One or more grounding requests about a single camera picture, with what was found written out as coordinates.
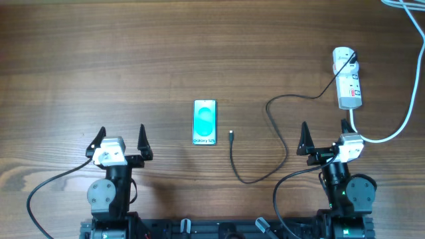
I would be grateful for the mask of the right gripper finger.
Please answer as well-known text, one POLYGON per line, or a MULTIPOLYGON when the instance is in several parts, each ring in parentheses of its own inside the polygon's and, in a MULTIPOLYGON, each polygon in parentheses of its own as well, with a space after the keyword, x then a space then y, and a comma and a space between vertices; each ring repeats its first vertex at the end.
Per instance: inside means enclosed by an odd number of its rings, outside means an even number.
POLYGON ((311 138, 311 134, 307 125, 307 122, 304 121, 301 124, 301 135, 299 139, 299 144, 297 147, 296 154, 297 155, 310 155, 314 153, 315 145, 311 138))
POLYGON ((355 133, 355 130, 346 119, 341 120, 341 131, 342 133, 355 133))

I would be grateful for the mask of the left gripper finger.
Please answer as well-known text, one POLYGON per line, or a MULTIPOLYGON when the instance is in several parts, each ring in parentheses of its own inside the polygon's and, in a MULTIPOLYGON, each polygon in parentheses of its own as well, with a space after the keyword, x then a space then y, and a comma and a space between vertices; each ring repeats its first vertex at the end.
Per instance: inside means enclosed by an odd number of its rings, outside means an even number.
POLYGON ((140 155, 144 161, 153 160, 153 152, 147 140, 145 126, 143 124, 140 125, 140 129, 139 129, 137 149, 140 151, 140 155))
POLYGON ((93 139, 93 141, 89 144, 89 146, 86 148, 86 157, 92 158, 94 155, 94 152, 97 148, 100 148, 100 144, 106 136, 106 128, 101 127, 97 136, 93 139))

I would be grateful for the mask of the Galaxy S25 smartphone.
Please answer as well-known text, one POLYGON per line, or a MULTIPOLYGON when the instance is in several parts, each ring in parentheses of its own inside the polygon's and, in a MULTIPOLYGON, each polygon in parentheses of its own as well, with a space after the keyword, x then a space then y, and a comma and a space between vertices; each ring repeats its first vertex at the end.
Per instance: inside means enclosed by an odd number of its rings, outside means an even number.
POLYGON ((193 104, 194 145, 216 145, 216 100, 195 100, 193 104))

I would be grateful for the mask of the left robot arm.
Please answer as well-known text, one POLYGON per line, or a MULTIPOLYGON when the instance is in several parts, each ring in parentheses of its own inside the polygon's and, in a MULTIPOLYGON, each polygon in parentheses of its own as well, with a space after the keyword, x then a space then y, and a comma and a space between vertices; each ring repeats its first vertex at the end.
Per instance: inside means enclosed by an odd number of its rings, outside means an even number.
POLYGON ((89 239, 130 239, 151 238, 151 232, 142 222, 138 213, 129 206, 131 188, 136 187, 132 179, 134 168, 143 168, 146 161, 153 159, 153 152, 147 140, 145 127, 140 126, 137 141, 137 155, 126 155, 126 145, 120 136, 108 137, 102 127, 86 149, 86 157, 106 171, 106 176, 93 182, 87 192, 91 206, 92 221, 82 223, 80 237, 89 239))

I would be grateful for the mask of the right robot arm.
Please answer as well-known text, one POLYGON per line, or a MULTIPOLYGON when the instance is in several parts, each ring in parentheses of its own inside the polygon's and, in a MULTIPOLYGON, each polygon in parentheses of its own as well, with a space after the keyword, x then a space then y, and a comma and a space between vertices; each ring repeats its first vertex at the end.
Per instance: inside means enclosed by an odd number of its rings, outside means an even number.
POLYGON ((377 183, 364 174, 352 175, 348 163, 359 158, 365 146, 347 120, 341 121, 342 134, 329 147, 316 147, 306 122, 301 125, 298 155, 307 155, 307 165, 320 166, 320 182, 329 202, 328 209, 317 211, 312 238, 376 237, 372 213, 377 183))

